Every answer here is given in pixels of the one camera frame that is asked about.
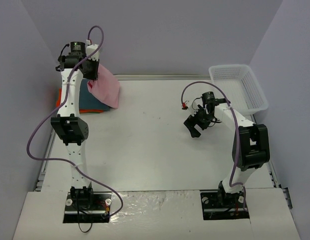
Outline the pink t-shirt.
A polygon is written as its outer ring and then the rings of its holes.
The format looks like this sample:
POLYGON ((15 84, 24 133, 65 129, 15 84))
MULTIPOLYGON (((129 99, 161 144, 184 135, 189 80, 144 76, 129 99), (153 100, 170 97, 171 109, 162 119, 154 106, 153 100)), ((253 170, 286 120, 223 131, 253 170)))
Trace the pink t-shirt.
POLYGON ((103 65, 99 64, 97 80, 89 80, 87 88, 101 103, 113 109, 119 108, 120 82, 103 65))

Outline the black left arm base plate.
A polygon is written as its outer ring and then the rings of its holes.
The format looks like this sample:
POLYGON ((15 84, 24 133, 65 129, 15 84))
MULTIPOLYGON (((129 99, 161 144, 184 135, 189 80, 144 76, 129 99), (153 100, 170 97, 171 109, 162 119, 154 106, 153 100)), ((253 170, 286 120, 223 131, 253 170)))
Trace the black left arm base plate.
POLYGON ((96 192, 92 202, 84 203, 69 192, 65 201, 63 223, 108 223, 110 221, 110 210, 112 195, 110 192, 96 192))

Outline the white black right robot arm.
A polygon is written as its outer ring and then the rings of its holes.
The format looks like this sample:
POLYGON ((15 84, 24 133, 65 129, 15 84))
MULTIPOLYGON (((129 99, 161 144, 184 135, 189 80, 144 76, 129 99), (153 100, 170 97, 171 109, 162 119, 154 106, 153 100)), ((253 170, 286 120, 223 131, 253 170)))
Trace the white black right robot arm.
POLYGON ((226 98, 215 98, 212 91, 202 94, 202 104, 198 105, 184 121, 192 138, 201 133, 195 128, 207 129, 211 123, 219 122, 234 133, 232 159, 233 167, 227 177, 219 183, 217 202, 224 207, 244 195, 244 186, 257 169, 270 160, 268 129, 264 124, 256 124, 230 106, 226 98))

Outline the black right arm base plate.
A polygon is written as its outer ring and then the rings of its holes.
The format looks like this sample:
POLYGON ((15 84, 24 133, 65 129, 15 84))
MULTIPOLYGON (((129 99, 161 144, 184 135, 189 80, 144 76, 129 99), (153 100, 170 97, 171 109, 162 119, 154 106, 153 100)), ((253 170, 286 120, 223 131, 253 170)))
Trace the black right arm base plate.
POLYGON ((249 219, 244 208, 243 193, 226 194, 225 201, 219 198, 217 190, 200 191, 202 217, 204 221, 249 219))

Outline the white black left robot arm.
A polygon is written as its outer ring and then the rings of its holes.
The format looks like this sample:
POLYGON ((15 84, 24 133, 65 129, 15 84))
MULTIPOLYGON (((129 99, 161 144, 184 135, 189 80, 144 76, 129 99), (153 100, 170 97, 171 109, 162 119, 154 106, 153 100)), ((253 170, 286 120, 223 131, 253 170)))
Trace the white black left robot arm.
POLYGON ((88 210, 96 203, 92 182, 87 173, 85 143, 89 136, 88 124, 80 116, 80 89, 84 77, 97 79, 99 53, 91 40, 70 43, 68 55, 60 55, 61 103, 57 115, 50 123, 65 144, 71 162, 71 187, 69 198, 80 210, 88 210))

